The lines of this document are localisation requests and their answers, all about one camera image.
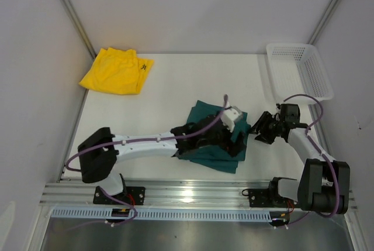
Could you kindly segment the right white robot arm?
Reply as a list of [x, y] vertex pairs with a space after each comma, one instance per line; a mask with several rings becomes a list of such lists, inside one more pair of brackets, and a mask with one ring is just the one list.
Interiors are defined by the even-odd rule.
[[267, 200], [280, 206], [296, 201], [303, 211], [330, 218], [345, 214], [349, 204], [350, 167], [326, 153], [307, 133], [308, 124], [299, 114], [272, 115], [265, 111], [250, 129], [255, 140], [271, 145], [277, 137], [289, 144], [304, 164], [300, 179], [274, 177], [268, 186]]

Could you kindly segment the yellow shorts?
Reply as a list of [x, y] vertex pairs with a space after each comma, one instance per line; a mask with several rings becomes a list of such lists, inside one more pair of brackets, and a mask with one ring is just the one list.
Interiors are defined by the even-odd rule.
[[100, 49], [79, 85], [101, 93], [137, 95], [153, 65], [154, 60], [139, 58], [133, 49]]

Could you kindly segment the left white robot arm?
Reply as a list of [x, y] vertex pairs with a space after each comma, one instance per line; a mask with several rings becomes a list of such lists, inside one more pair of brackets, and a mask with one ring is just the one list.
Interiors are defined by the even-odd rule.
[[114, 204], [127, 197], [124, 178], [115, 164], [143, 157], [198, 159], [203, 155], [235, 158], [245, 150], [245, 133], [240, 129], [243, 113], [228, 107], [198, 122], [175, 127], [151, 136], [121, 136], [109, 127], [98, 129], [78, 146], [82, 181], [106, 191]]

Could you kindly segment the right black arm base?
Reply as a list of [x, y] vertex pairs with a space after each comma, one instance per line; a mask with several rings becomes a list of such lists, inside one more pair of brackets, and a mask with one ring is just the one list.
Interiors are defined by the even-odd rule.
[[269, 189], [246, 188], [241, 193], [248, 199], [251, 208], [300, 208], [296, 201], [271, 196]]

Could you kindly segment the green shorts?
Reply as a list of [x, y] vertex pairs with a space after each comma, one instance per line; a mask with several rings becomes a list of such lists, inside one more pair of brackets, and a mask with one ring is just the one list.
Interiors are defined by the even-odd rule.
[[[194, 133], [201, 128], [200, 124], [204, 119], [209, 123], [213, 119], [213, 116], [219, 113], [219, 110], [219, 106], [210, 105], [203, 101], [197, 101], [196, 105], [191, 109], [185, 127], [187, 130]], [[251, 125], [247, 124], [247, 140], [250, 128]], [[178, 142], [192, 147], [195, 146], [196, 138], [197, 136], [186, 141], [179, 140]], [[201, 157], [199, 154], [196, 154], [196, 149], [191, 149], [190, 151], [181, 150], [178, 153], [178, 159], [189, 160], [192, 163], [200, 164], [217, 171], [234, 174], [236, 173], [238, 163], [244, 161], [245, 157]]]

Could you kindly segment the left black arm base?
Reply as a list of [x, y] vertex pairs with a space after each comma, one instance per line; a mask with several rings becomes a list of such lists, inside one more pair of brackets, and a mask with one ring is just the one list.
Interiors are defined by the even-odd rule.
[[121, 192], [112, 196], [112, 198], [116, 199], [112, 200], [111, 198], [107, 197], [99, 187], [96, 187], [93, 196], [93, 203], [101, 205], [115, 205], [120, 204], [119, 201], [121, 201], [131, 205], [144, 205], [145, 196], [145, 187], [126, 187], [126, 192]]

